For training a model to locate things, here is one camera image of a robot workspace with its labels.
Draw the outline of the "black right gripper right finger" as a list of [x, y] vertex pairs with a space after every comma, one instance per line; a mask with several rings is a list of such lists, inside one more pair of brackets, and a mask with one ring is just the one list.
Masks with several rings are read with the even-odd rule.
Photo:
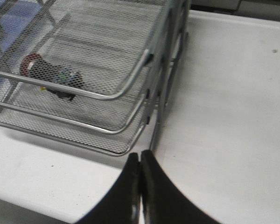
[[141, 153], [141, 187], [146, 224], [218, 224], [168, 178], [150, 150]]

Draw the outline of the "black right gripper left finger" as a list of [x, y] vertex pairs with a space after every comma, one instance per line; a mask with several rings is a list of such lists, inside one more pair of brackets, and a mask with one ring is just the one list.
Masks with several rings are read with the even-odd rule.
[[137, 224], [140, 216], [140, 163], [137, 153], [127, 161], [106, 195], [78, 224]]

